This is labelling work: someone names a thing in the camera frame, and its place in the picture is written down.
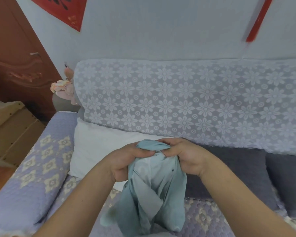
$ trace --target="floral lace cover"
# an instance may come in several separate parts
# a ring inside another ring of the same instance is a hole
[[[69,171],[77,113],[57,112],[0,191],[0,229],[36,231]]]
[[[51,215],[54,214],[79,182],[80,180],[78,178],[70,175],[67,176],[65,184],[49,211],[47,218],[50,218]],[[119,191],[112,189],[95,222],[90,237],[123,237],[117,225],[110,227],[100,225],[101,215],[114,205],[118,199]],[[287,223],[296,228],[296,219],[291,219],[287,216],[287,212],[279,200],[278,205],[280,208],[278,214],[281,215]],[[186,220],[182,230],[179,233],[172,234],[180,237],[234,237],[224,215],[214,202],[186,199],[185,212]]]
[[[296,59],[91,59],[74,85],[87,122],[296,154]]]

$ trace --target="light blue cloth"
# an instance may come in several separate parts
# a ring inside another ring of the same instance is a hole
[[[117,223],[125,237],[148,235],[154,223],[180,231],[185,221],[186,174],[178,157],[165,157],[161,150],[170,146],[158,141],[143,140],[136,147],[156,153],[128,166],[129,181],[120,201],[102,216],[101,224]]]

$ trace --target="hand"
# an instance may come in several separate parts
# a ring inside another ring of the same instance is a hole
[[[131,143],[112,151],[101,160],[112,174],[114,182],[128,180],[128,165],[132,163],[136,157],[145,158],[155,154],[154,151],[136,148],[137,143],[138,142]]]
[[[177,155],[180,160],[182,171],[187,174],[201,177],[206,170],[207,160],[214,156],[203,147],[193,144],[182,138],[164,138],[158,141],[171,146],[170,149],[162,150],[167,157]]]

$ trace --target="sofa armrest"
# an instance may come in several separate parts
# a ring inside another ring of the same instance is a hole
[[[0,229],[39,228],[70,167],[77,114],[58,112],[0,191]]]

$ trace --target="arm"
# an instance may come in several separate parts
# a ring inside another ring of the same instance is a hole
[[[181,168],[198,175],[237,237],[296,237],[296,231],[260,201],[216,156],[185,139],[161,139],[178,155]]]
[[[135,157],[149,157],[154,151],[126,145],[108,154],[93,167],[61,207],[33,237],[87,237],[116,181],[125,181],[128,165]]]

